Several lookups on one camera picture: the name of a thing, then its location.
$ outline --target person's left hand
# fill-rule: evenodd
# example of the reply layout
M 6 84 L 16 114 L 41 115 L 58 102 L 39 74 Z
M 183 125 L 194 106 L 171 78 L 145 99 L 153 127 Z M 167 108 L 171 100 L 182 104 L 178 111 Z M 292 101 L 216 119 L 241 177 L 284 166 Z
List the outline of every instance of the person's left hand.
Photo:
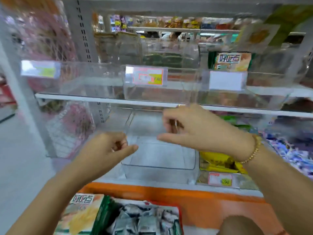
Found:
M 87 184 L 103 176 L 137 149 L 137 145 L 128 145 L 122 132 L 102 133 L 85 144 L 70 167 Z

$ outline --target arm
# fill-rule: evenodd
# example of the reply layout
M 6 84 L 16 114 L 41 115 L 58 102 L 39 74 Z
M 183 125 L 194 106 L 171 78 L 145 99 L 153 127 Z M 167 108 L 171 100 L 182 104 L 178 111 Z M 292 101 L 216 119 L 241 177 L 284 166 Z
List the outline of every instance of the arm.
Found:
M 182 128 L 170 124 L 178 120 Z M 169 133 L 158 136 L 159 140 L 180 144 L 199 151 L 219 152 L 232 156 L 241 162 L 249 158 L 254 150 L 254 139 L 230 125 L 218 116 L 198 105 L 167 109 L 163 123 Z M 244 164 L 249 176 L 262 191 L 290 234 L 312 234 L 313 182 L 294 169 L 277 154 L 264 146 L 256 157 Z
M 72 163 L 45 184 L 6 235 L 53 234 L 61 213 L 75 193 L 137 149 L 137 145 L 127 145 L 123 133 L 97 135 L 84 146 Z

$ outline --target printed number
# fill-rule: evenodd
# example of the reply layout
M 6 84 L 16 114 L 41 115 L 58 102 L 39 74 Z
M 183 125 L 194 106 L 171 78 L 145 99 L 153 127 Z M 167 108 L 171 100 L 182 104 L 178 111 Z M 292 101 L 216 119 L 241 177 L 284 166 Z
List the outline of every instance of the printed number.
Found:
M 221 179 L 220 182 L 223 186 L 231 186 L 232 185 L 231 179 Z

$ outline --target forearm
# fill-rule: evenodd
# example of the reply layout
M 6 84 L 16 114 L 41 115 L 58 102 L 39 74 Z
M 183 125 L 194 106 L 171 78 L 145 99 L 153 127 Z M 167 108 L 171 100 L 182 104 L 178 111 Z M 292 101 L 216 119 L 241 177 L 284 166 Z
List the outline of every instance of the forearm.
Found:
M 265 146 L 244 168 L 290 235 L 312 234 L 313 182 L 308 177 Z
M 74 170 L 69 165 L 51 178 L 6 235 L 53 234 L 64 208 L 84 186 Z

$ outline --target yellow price label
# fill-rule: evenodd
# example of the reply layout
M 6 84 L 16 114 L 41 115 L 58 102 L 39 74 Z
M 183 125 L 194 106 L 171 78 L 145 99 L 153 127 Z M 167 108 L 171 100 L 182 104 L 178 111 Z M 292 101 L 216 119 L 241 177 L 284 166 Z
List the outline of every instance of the yellow price label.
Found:
M 150 85 L 162 85 L 162 74 L 149 74 L 151 81 L 148 82 Z
M 231 186 L 232 180 L 231 179 L 221 179 L 222 186 Z
M 42 67 L 37 67 L 37 69 L 40 69 L 40 76 L 42 77 L 54 77 L 55 75 L 55 69 L 54 68 L 42 68 Z

